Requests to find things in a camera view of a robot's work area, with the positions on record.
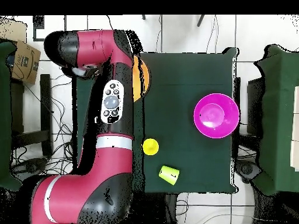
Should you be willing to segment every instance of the cardboard box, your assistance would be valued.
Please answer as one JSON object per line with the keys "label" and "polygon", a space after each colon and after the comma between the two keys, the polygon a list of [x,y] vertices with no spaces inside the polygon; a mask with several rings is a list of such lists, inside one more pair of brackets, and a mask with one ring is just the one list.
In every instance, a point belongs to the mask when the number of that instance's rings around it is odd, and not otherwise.
{"label": "cardboard box", "polygon": [[12,77],[23,82],[35,84],[39,68],[40,51],[21,40],[18,40],[16,47]]}
{"label": "cardboard box", "polygon": [[27,25],[23,22],[0,18],[0,38],[2,39],[12,40],[15,42],[21,40],[24,43],[27,43],[26,29]]}

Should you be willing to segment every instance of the white tile floor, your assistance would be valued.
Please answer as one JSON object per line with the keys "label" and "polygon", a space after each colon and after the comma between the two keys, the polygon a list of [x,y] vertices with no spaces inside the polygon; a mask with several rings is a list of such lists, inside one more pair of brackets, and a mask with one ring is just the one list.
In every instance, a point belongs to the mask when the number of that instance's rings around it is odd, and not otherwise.
{"label": "white tile floor", "polygon": [[[253,62],[263,57],[264,48],[268,44],[280,44],[286,49],[295,50],[299,47],[298,15],[205,15],[201,26],[196,26],[200,15],[163,15],[162,34],[159,15],[110,16],[114,29],[134,30],[141,40],[144,51],[158,51],[163,53],[214,53],[217,49],[221,53],[227,47],[238,47],[237,76],[241,77],[241,122],[247,123],[246,86],[249,80],[260,77],[260,72]],[[59,67],[51,61],[43,50],[43,42],[33,41],[32,16],[15,16],[27,24],[27,43],[41,51],[39,74],[35,85],[29,88],[40,97],[39,75],[50,74],[55,79],[62,75]],[[37,31],[37,38],[45,38],[49,33],[64,29],[64,16],[45,16],[45,29]],[[110,29],[106,16],[67,16],[67,30]],[[61,76],[52,80],[52,86],[68,83],[69,78]],[[57,86],[52,91],[53,98],[62,102],[65,114],[62,118],[72,130],[71,85]],[[59,120],[60,113],[53,105],[54,116]],[[25,88],[24,93],[24,126],[25,131],[40,130],[40,103]],[[59,127],[53,119],[53,133]],[[241,126],[241,132],[246,132],[246,126]],[[60,135],[55,147],[62,143]],[[39,144],[28,146],[24,159],[41,156]],[[62,151],[55,154],[55,158],[62,156]],[[178,215],[178,224],[251,224],[254,212],[252,188],[244,184],[235,174],[234,183],[239,191],[233,195],[227,194],[189,194],[189,209],[187,213]],[[186,200],[187,194],[179,195],[179,200]],[[177,214],[184,213],[186,206],[183,201],[178,202]]]}

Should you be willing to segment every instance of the white stripe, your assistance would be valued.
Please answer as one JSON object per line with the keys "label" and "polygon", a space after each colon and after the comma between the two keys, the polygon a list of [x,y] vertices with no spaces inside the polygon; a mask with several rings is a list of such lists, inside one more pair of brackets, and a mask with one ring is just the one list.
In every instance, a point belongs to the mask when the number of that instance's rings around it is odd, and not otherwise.
{"label": "white stripe", "polygon": [[51,222],[54,222],[54,223],[57,223],[53,217],[51,216],[51,212],[50,212],[50,194],[51,194],[51,191],[52,191],[52,188],[55,184],[55,182],[61,177],[61,175],[58,175],[54,180],[51,181],[51,183],[49,184],[48,188],[47,188],[47,191],[46,191],[46,194],[44,196],[44,211],[48,217],[48,219],[51,221]]}
{"label": "white stripe", "polygon": [[132,150],[132,139],[124,136],[100,136],[96,141],[96,148],[124,148]]}

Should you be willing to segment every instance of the lime green cup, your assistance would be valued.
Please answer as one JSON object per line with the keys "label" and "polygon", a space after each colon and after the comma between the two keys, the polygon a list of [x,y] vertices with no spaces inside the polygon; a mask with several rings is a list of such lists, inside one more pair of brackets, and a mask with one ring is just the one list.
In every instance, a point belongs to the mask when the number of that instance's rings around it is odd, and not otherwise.
{"label": "lime green cup", "polygon": [[159,173],[159,177],[166,180],[168,183],[174,186],[176,181],[178,180],[179,173],[179,170],[173,169],[168,166],[162,166]]}

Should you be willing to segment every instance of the black chair leg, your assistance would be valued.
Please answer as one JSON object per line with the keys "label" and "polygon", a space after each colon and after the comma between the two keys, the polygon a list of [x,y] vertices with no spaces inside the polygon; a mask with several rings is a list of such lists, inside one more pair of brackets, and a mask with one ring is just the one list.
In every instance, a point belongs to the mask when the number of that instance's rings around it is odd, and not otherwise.
{"label": "black chair leg", "polygon": [[201,25],[201,22],[203,21],[204,15],[201,15],[199,18],[199,22],[197,23],[197,27]]}

